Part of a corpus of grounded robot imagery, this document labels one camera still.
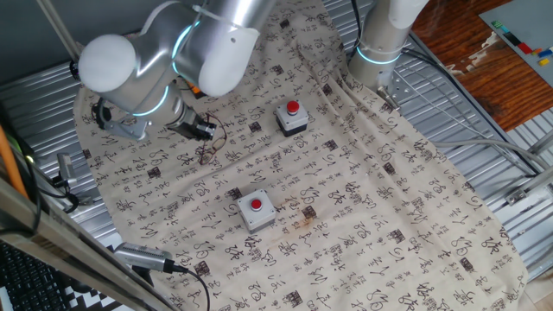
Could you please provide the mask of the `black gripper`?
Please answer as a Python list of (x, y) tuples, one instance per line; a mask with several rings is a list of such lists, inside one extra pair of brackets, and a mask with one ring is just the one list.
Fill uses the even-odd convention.
[(217, 125), (203, 120), (194, 111), (184, 111), (172, 124), (168, 124), (169, 130), (196, 141), (210, 141), (213, 139)]

